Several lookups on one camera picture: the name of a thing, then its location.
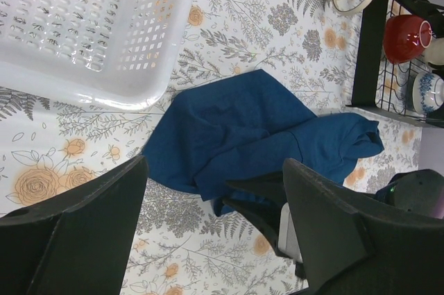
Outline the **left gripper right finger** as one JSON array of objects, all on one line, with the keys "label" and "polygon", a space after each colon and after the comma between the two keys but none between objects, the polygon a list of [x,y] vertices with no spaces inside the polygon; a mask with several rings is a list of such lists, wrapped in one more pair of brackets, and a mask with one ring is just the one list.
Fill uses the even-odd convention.
[{"label": "left gripper right finger", "polygon": [[360,196],[294,159],[283,176],[308,294],[443,293],[443,218]]}]

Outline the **blue t shirt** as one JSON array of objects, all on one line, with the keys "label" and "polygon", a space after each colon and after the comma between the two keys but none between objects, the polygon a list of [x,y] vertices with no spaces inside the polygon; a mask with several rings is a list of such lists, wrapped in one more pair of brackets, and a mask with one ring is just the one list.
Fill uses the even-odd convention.
[{"label": "blue t shirt", "polygon": [[317,116],[259,69],[177,94],[142,153],[152,180],[199,195],[221,216],[231,212],[225,198],[262,201],[230,180],[280,171],[293,158],[342,185],[358,160],[383,149],[377,121]]}]

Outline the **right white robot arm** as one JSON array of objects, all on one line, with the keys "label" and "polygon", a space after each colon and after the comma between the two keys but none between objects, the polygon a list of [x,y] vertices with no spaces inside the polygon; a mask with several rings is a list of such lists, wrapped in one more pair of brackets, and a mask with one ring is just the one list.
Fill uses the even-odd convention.
[{"label": "right white robot arm", "polygon": [[[223,204],[242,214],[265,236],[275,254],[291,258],[297,277],[306,278],[281,171],[247,180],[229,180],[235,192]],[[394,175],[375,193],[359,192],[374,201],[435,219],[443,218],[443,176],[431,169]]]}]

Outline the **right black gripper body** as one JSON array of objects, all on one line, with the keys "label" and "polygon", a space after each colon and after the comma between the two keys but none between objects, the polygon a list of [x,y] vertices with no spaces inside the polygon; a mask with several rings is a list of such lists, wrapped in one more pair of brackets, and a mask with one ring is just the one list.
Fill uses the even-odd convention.
[{"label": "right black gripper body", "polygon": [[243,180],[228,180],[233,189],[223,203],[239,212],[263,234],[274,253],[295,264],[295,274],[305,278],[302,254],[289,211],[281,171]]}]

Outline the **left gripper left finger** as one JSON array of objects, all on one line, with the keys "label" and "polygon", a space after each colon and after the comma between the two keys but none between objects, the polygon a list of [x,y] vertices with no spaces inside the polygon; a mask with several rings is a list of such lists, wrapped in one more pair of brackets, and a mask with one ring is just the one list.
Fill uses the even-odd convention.
[{"label": "left gripper left finger", "polygon": [[138,155],[1,218],[2,294],[119,294],[146,189]]}]

